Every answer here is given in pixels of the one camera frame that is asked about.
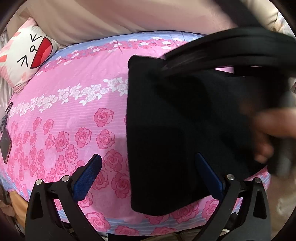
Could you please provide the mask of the person's right hand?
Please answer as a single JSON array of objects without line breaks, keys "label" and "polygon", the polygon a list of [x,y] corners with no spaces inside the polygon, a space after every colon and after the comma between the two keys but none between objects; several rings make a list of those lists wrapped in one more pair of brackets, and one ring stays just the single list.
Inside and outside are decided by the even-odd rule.
[{"label": "person's right hand", "polygon": [[260,163],[265,163],[274,154],[270,136],[295,139],[295,107],[256,112],[245,106],[240,108],[240,112],[250,118],[255,160]]}]

